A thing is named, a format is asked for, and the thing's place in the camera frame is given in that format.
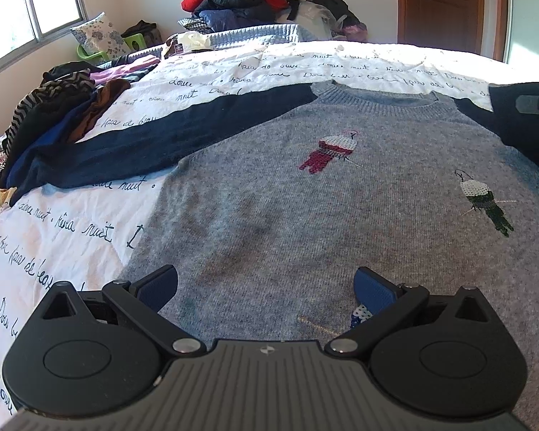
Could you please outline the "grey navy knit sweater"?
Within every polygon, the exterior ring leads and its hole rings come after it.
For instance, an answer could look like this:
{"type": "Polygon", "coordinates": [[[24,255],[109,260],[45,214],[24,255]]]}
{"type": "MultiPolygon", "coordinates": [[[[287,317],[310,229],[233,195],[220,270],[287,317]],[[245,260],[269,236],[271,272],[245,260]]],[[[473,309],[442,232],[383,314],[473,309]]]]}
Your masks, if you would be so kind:
{"type": "Polygon", "coordinates": [[[180,149],[119,280],[56,283],[11,430],[539,430],[539,166],[325,83],[180,149]]]}

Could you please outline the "white script-print bedsheet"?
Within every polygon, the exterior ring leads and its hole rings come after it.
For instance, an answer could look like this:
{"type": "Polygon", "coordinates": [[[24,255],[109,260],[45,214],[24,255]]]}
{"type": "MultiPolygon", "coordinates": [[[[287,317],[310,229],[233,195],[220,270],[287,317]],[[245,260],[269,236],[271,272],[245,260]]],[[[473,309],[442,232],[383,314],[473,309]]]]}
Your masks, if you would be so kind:
{"type": "Polygon", "coordinates": [[[14,414],[1,364],[52,284],[171,264],[162,313],[206,340],[327,342],[349,326],[361,266],[437,294],[478,287],[527,359],[516,412],[539,430],[539,168],[455,106],[488,108],[489,86],[528,79],[465,52],[349,42],[163,61],[89,140],[180,116],[217,129],[225,100],[277,117],[161,172],[0,208],[0,427],[14,414]]]}

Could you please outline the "brown wooden door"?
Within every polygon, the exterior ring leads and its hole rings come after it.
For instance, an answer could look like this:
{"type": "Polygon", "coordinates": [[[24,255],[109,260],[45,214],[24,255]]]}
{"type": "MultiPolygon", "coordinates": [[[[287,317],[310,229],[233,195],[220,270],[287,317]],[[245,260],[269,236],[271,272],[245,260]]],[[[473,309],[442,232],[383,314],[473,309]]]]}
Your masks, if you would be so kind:
{"type": "Polygon", "coordinates": [[[398,0],[397,41],[503,61],[510,0],[398,0]]]}

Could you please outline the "blue folded garment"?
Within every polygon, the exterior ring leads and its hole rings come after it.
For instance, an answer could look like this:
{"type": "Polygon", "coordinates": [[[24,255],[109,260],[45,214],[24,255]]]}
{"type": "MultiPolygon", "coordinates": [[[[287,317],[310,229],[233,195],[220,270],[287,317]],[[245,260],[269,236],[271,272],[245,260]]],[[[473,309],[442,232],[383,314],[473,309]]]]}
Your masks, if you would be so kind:
{"type": "Polygon", "coordinates": [[[21,181],[36,148],[65,141],[95,96],[95,93],[59,96],[34,107],[15,135],[0,188],[11,188],[21,181]]]}

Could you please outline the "brown folded garment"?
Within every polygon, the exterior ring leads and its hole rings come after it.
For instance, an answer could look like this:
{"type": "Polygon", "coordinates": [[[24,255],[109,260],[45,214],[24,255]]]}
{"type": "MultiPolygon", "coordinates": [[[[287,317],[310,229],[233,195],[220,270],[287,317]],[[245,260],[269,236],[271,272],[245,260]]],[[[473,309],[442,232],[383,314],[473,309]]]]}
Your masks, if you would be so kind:
{"type": "Polygon", "coordinates": [[[116,99],[130,87],[131,84],[126,79],[116,79],[106,82],[101,89],[98,89],[94,100],[80,117],[78,125],[68,136],[67,142],[75,143],[85,137],[85,134],[89,133],[95,127],[96,122],[112,106],[116,99]]]}

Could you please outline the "purple garment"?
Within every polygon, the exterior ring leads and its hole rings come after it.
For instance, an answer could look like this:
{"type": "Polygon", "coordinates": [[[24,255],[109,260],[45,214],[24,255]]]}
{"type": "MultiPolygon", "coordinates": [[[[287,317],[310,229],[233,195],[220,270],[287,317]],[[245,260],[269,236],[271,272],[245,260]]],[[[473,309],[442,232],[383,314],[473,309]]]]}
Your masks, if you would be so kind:
{"type": "Polygon", "coordinates": [[[155,68],[160,63],[160,58],[157,56],[143,56],[135,59],[132,63],[123,64],[115,67],[110,67],[100,72],[92,72],[90,79],[96,86],[103,85],[106,82],[124,79],[133,73],[147,71],[155,68]]]}

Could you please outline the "green plastic chair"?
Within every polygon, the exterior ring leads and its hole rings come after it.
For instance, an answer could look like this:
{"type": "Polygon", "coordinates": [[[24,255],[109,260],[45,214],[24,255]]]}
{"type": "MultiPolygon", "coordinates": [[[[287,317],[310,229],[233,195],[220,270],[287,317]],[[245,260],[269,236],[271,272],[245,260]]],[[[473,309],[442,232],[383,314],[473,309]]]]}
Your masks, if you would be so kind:
{"type": "Polygon", "coordinates": [[[77,52],[78,58],[84,61],[110,61],[112,59],[116,59],[119,56],[130,55],[133,52],[139,52],[147,48],[148,46],[146,44],[144,36],[138,33],[129,37],[125,37],[123,39],[123,44],[118,49],[113,48],[109,51],[95,52],[94,54],[89,55],[85,51],[85,48],[83,46],[78,45],[75,51],[77,52]]]}

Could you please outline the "floral print pillow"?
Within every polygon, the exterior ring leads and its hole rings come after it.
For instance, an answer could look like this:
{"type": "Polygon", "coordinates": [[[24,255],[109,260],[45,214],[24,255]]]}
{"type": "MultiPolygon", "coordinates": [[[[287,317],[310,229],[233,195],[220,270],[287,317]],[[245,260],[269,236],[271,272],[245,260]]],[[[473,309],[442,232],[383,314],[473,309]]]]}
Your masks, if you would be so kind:
{"type": "Polygon", "coordinates": [[[92,55],[95,52],[118,49],[123,44],[123,36],[116,30],[116,26],[108,19],[105,13],[71,28],[71,34],[77,40],[78,45],[92,55]]]}

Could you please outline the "dark navy jacket pile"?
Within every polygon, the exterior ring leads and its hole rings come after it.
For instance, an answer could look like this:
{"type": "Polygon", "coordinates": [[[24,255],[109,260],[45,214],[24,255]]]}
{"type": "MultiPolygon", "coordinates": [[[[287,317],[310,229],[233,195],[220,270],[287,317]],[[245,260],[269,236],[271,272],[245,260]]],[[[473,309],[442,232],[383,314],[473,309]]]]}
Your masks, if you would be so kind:
{"type": "Polygon", "coordinates": [[[214,32],[274,24],[277,15],[290,8],[287,0],[272,7],[268,0],[203,0],[193,10],[214,32]]]}

